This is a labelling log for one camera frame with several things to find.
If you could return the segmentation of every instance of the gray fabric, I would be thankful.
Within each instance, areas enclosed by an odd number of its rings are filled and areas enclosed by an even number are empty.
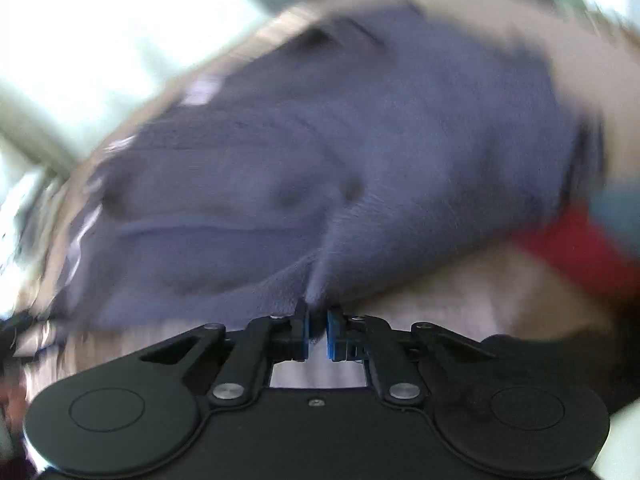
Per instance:
[[[334,18],[98,167],[54,313],[239,328],[360,298],[550,218],[601,142],[539,56],[411,6]]]

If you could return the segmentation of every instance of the beige surface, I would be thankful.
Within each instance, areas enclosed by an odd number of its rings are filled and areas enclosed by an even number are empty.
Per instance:
[[[333,10],[378,5],[394,0],[307,0],[292,7],[228,54],[174,80],[157,99],[140,108],[105,140],[133,134],[139,124],[161,113],[202,72],[226,73],[259,56]],[[491,43],[525,43],[542,49],[551,61],[559,95],[600,112],[606,130],[607,177],[633,172],[640,160],[636,124],[640,124],[640,66],[624,35],[605,35],[588,20],[563,19],[537,0],[413,0],[427,17],[445,18]],[[55,290],[66,246],[66,226],[82,205],[82,188],[99,160],[97,150],[70,181],[45,283],[38,304],[44,308]],[[547,338],[586,326],[606,327],[597,305],[540,262],[506,245],[474,254],[355,308],[386,317],[396,328],[432,320],[452,330],[483,338],[496,332]],[[131,352],[180,332],[185,326],[127,330],[123,334],[76,335],[61,355],[44,360],[28,373],[30,395],[76,370]],[[305,372],[317,383],[318,368]]]

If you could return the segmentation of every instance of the purple towel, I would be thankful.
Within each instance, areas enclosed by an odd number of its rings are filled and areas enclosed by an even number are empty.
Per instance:
[[[412,6],[336,17],[176,105],[99,166],[54,312],[77,326],[230,328],[321,312],[555,215],[599,128],[546,63]]]

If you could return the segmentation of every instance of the cloth fold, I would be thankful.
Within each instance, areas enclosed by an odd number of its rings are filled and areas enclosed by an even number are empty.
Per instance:
[[[640,294],[640,263],[590,217],[587,205],[572,205],[545,229],[519,233],[514,242],[611,309]]]
[[[356,300],[552,218],[601,146],[537,54],[409,5],[338,16],[97,168],[53,311],[234,329]]]

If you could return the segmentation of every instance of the red object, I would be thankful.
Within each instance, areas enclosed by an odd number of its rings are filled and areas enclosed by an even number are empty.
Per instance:
[[[629,300],[640,294],[640,263],[589,220],[585,206],[572,206],[548,227],[516,234],[513,240],[594,296]]]

